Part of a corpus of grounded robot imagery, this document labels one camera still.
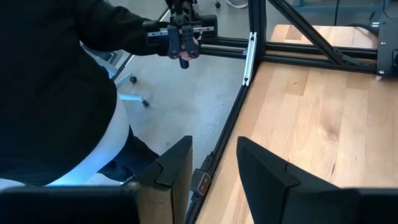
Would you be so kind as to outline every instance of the metal bracket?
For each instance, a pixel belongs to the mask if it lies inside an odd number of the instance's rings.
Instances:
[[[244,73],[242,85],[249,86],[254,65],[254,56],[256,55],[257,32],[250,32],[248,50],[246,54],[246,63],[244,64]]]

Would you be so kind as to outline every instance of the wooden table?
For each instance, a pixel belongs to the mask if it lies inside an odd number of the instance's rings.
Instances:
[[[332,45],[374,48],[354,27],[316,29]],[[271,41],[309,41],[278,25]],[[253,223],[239,178],[236,138],[247,136],[340,187],[398,187],[398,83],[374,75],[262,63],[197,223]]]

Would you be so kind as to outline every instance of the person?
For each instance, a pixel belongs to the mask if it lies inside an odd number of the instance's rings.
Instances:
[[[80,44],[165,56],[167,44],[146,44],[148,19],[103,0],[7,1],[1,18],[0,178],[76,185],[100,172],[123,182],[158,158]]]
[[[249,5],[248,0],[226,0],[226,3],[236,9],[244,9]]]

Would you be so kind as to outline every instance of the metal frame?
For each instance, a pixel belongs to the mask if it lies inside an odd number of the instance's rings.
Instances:
[[[359,49],[349,47],[331,46],[289,3],[282,0],[268,0],[276,9],[279,10],[313,45],[275,43],[266,41],[266,0],[249,0],[249,22],[250,39],[232,39],[220,37],[218,40],[204,42],[201,54],[246,59],[244,77],[254,79],[257,69],[261,62],[284,63],[289,65],[300,65],[306,67],[325,68],[332,70],[343,70],[349,72],[360,72],[376,74],[376,64],[368,61],[358,60],[368,59],[377,60],[377,50]],[[255,34],[256,44],[254,58],[248,57],[251,52],[251,38]],[[292,52],[310,55],[324,55],[326,58],[308,58],[300,56],[286,56],[281,54],[269,54],[266,51]],[[248,66],[251,66],[251,78],[248,77]],[[229,137],[233,132],[234,125],[246,99],[251,82],[245,82],[235,99],[234,105],[221,132],[221,136],[216,147],[209,154],[199,171],[206,173],[212,179],[218,168]],[[190,208],[187,212],[186,223],[194,223],[199,215],[200,209],[206,198],[206,193],[199,194],[194,192],[191,197]]]

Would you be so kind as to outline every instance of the black jacket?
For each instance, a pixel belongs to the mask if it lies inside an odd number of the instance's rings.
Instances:
[[[0,178],[46,185],[98,144],[116,87],[80,47],[164,54],[146,45],[145,19],[103,0],[1,4]]]

